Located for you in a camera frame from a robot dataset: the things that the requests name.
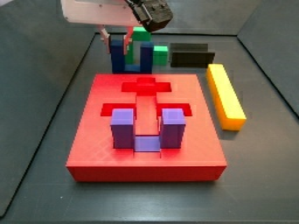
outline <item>yellow block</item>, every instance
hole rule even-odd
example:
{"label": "yellow block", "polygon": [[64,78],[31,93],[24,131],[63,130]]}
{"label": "yellow block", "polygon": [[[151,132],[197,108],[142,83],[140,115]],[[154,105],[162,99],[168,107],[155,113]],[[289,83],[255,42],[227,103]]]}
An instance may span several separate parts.
{"label": "yellow block", "polygon": [[222,64],[210,64],[207,80],[223,130],[241,130],[247,117]]}

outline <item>red base plate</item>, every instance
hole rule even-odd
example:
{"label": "red base plate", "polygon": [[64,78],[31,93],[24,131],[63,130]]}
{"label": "red base plate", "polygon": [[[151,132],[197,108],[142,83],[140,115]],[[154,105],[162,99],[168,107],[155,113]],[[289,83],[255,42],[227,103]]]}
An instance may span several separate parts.
{"label": "red base plate", "polygon": [[[146,108],[138,108],[136,105],[136,95],[142,97],[143,94],[124,91],[124,86],[130,86],[127,83],[132,84],[140,77],[155,78],[158,83],[171,85],[171,91],[159,91],[155,95],[156,115],[159,120],[162,108],[183,108],[186,129],[180,149],[162,149],[160,152],[114,149],[110,128],[112,109],[132,108],[139,113],[148,113]],[[148,120],[144,120],[144,125],[151,126]],[[87,182],[217,180],[227,161],[197,75],[99,74],[94,80],[67,167],[75,180]]]}

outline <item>table surface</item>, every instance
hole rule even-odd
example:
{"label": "table surface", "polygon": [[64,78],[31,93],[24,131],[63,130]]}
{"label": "table surface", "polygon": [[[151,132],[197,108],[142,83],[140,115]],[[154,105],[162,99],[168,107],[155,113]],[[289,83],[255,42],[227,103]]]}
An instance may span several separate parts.
{"label": "table surface", "polygon": [[156,66],[155,73],[198,74],[229,168],[215,182],[76,183],[64,167],[95,74],[111,73],[96,36],[51,122],[4,223],[28,221],[299,221],[299,122],[238,39],[154,36],[158,45],[209,43],[225,64],[247,123],[221,130],[206,69]]}

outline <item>building block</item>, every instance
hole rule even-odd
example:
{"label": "building block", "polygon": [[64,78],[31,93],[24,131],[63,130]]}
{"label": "building block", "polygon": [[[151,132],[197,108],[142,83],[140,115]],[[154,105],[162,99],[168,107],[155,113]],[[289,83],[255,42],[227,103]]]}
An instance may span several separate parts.
{"label": "building block", "polygon": [[154,65],[166,66],[168,60],[168,46],[156,45],[154,47]]}
{"label": "building block", "polygon": [[143,42],[140,45],[140,72],[143,74],[152,73],[154,51],[155,51],[155,44],[152,42]]}
{"label": "building block", "polygon": [[160,145],[163,149],[180,149],[186,120],[180,108],[164,108],[160,128]]}
{"label": "building block", "polygon": [[140,66],[127,65],[123,40],[111,40],[110,53],[114,74],[151,74],[154,66],[154,43],[140,45]]}
{"label": "building block", "polygon": [[126,71],[124,42],[112,39],[110,43],[112,73],[122,74]]}
{"label": "building block", "polygon": [[127,54],[126,54],[126,64],[134,65],[135,64],[135,42],[127,46]]}
{"label": "building block", "polygon": [[[135,83],[135,89],[139,89],[142,85],[136,84],[138,80],[151,84],[152,79],[156,89],[163,90],[155,94],[158,108],[163,110],[164,106],[175,105],[179,108],[190,105],[190,111],[184,112],[186,108],[183,110],[189,115],[184,115],[182,148],[162,148],[160,152],[135,152],[134,148],[116,150],[111,117],[108,111],[106,115],[100,115],[99,111],[103,111],[110,100],[112,105],[118,105],[118,98],[124,99],[128,105],[136,102],[136,93],[127,88]],[[226,167],[227,161],[197,74],[96,76],[67,161],[76,181],[207,181],[217,180]]]}
{"label": "building block", "polygon": [[158,152],[160,151],[159,136],[136,136],[135,137],[136,152]]}
{"label": "building block", "polygon": [[247,117],[222,64],[209,66],[207,80],[221,127],[225,130],[241,130]]}
{"label": "building block", "polygon": [[214,57],[209,44],[171,43],[171,67],[207,67]]}
{"label": "building block", "polygon": [[115,108],[110,126],[115,149],[135,148],[135,111],[131,108]]}
{"label": "building block", "polygon": [[151,32],[144,27],[135,27],[132,34],[134,41],[151,41]]}

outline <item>white robot part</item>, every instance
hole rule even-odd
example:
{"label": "white robot part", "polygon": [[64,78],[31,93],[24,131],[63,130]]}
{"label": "white robot part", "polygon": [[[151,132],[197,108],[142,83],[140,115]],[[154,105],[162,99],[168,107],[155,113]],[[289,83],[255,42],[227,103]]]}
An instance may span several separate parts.
{"label": "white robot part", "polygon": [[66,19],[94,25],[142,26],[124,0],[60,0]]}

